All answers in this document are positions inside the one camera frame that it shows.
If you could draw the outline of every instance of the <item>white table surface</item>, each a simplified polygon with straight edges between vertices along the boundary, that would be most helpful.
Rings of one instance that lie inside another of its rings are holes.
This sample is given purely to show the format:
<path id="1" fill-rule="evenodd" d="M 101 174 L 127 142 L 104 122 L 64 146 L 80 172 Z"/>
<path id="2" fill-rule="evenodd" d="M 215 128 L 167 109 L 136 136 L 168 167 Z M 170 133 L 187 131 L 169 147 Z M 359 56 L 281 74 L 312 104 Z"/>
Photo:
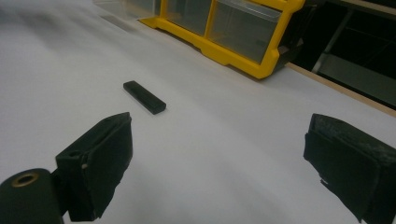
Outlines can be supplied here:
<path id="1" fill-rule="evenodd" d="M 396 118 L 284 68 L 262 81 L 88 0 L 0 0 L 0 181 L 129 111 L 134 157 L 95 223 L 358 223 L 303 158 L 313 113 L 396 147 Z M 122 88 L 167 103 L 151 115 Z M 68 215 L 64 216 L 69 223 Z"/>

